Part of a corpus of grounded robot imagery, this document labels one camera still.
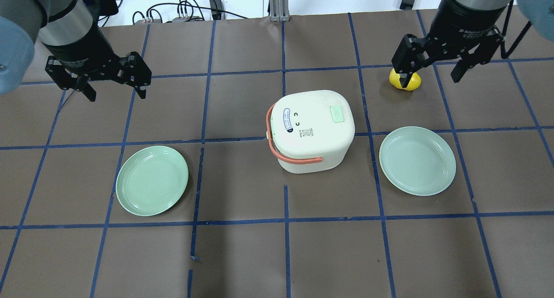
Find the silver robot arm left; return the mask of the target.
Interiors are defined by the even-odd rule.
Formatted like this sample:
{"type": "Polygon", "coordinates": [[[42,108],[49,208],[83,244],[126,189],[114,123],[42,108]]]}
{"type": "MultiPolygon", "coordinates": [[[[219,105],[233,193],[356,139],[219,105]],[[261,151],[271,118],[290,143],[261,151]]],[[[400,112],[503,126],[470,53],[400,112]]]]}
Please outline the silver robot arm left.
{"type": "Polygon", "coordinates": [[[111,80],[144,99],[150,68],[138,52],[115,54],[98,26],[100,17],[118,12],[117,1],[1,0],[1,93],[22,83],[39,41],[50,52],[44,70],[60,89],[93,102],[97,93],[90,82],[111,80]]]}

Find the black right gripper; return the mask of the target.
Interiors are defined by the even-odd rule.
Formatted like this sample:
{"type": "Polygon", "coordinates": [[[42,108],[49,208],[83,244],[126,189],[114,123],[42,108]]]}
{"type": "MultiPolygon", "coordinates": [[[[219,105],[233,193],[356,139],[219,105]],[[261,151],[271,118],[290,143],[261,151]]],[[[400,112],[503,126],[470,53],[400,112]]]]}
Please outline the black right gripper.
{"type": "Polygon", "coordinates": [[[496,26],[503,11],[440,4],[427,35],[406,34],[394,52],[392,65],[400,74],[400,88],[409,86],[413,73],[441,60],[458,59],[451,71],[453,83],[471,67],[488,63],[503,40],[496,26]]]}

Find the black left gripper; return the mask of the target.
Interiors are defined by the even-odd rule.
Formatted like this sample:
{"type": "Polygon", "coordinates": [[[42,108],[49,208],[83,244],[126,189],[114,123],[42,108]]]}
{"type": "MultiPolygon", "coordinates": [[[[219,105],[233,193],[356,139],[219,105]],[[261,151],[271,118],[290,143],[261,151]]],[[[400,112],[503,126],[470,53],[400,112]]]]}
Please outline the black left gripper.
{"type": "Polygon", "coordinates": [[[112,80],[135,88],[140,99],[146,99],[152,71],[145,60],[136,51],[125,56],[115,54],[99,28],[91,28],[71,44],[45,47],[51,53],[45,71],[59,88],[81,91],[95,102],[97,92],[88,82],[112,80]]]}

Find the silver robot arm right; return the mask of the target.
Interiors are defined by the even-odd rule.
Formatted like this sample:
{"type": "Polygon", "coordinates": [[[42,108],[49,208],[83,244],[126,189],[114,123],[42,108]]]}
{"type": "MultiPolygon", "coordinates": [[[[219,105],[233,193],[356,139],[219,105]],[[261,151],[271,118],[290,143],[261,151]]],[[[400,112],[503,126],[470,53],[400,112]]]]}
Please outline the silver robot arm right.
{"type": "Polygon", "coordinates": [[[458,83],[476,65],[489,63],[500,49],[508,58],[530,27],[547,40],[553,40],[553,0],[517,0],[528,23],[510,48],[505,46],[507,27],[499,30],[498,18],[506,12],[509,23],[514,0],[441,0],[428,34],[423,38],[407,34],[392,58],[399,89],[407,89],[418,70],[440,60],[457,60],[451,78],[458,83]]]}

